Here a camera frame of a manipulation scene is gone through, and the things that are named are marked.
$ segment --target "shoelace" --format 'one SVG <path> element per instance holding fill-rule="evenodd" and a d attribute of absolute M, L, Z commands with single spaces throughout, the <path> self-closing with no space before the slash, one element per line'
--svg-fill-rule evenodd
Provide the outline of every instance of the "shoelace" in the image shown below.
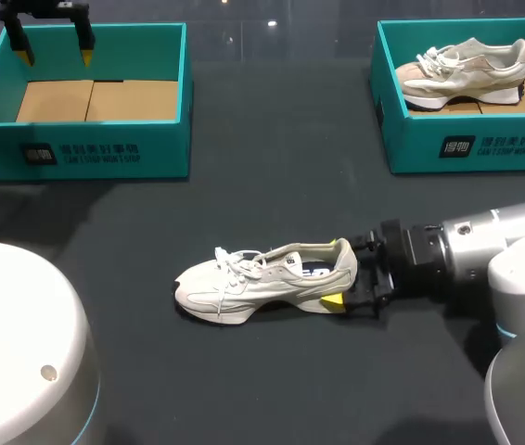
<path fill-rule="evenodd" d="M 252 260 L 246 260 L 244 258 L 246 254 L 255 256 Z M 266 260 L 258 250 L 240 250 L 228 253 L 224 248 L 215 248 L 215 259 L 217 260 L 217 267 L 225 272 L 225 281 L 219 286 L 217 316 L 220 316 L 227 287 L 244 283 L 246 277 L 253 280 L 260 279 L 263 276 L 262 269 L 266 266 Z"/>
<path fill-rule="evenodd" d="M 446 46 L 442 49 L 432 47 L 423 56 L 417 54 L 419 65 L 421 65 L 421 69 L 427 76 L 433 77 L 434 73 L 442 74 L 443 72 L 458 66 L 458 59 L 460 57 L 454 59 L 442 55 L 442 53 L 449 47 L 450 46 Z"/>

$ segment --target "shoe tongue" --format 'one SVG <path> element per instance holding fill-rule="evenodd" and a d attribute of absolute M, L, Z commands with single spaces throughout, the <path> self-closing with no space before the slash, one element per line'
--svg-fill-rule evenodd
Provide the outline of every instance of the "shoe tongue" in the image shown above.
<path fill-rule="evenodd" d="M 442 55 L 450 59 L 466 59 L 472 56 L 472 53 L 475 52 L 476 48 L 481 47 L 481 43 L 475 38 L 471 37 L 462 44 L 455 44 L 451 46 Z"/>
<path fill-rule="evenodd" d="M 301 256 L 298 252 L 291 252 L 285 256 L 283 259 L 283 265 L 291 273 L 294 273 L 296 275 L 302 275 L 302 269 L 301 269 Z"/>

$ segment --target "cardboard insert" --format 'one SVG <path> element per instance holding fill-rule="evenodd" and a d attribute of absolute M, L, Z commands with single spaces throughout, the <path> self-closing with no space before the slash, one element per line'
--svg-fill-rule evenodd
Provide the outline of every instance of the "cardboard insert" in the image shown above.
<path fill-rule="evenodd" d="M 178 82 L 29 82 L 17 122 L 173 121 Z"/>

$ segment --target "sneaker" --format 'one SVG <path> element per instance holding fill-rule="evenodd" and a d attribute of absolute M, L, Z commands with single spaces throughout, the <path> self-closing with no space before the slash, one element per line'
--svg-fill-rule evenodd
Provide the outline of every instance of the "sneaker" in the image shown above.
<path fill-rule="evenodd" d="M 215 249 L 215 260 L 178 278 L 174 296 L 187 312 L 208 322 L 242 324 L 263 304 L 286 301 L 303 311 L 331 313 L 320 298 L 349 289 L 357 259 L 346 239 L 330 244 L 289 244 L 261 253 Z"/>
<path fill-rule="evenodd" d="M 417 62 L 399 67 L 396 76 L 412 108 L 441 109 L 459 96 L 517 104 L 525 80 L 525 40 L 488 46 L 471 38 L 442 49 L 432 47 L 417 55 Z"/>

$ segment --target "teal box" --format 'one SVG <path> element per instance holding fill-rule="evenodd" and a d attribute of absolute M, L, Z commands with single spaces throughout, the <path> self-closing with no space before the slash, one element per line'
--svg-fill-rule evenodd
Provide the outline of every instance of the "teal box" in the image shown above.
<path fill-rule="evenodd" d="M 186 177 L 192 75 L 184 23 L 93 25 L 83 64 L 72 25 L 27 26 L 35 65 L 0 36 L 0 181 Z M 16 122 L 31 81 L 178 81 L 174 121 Z"/>
<path fill-rule="evenodd" d="M 417 53 L 475 37 L 487 45 L 525 39 L 525 19 L 381 21 L 370 85 L 393 173 L 525 170 L 525 114 L 411 116 L 395 70 Z M 462 153 L 446 157 L 448 143 Z"/>

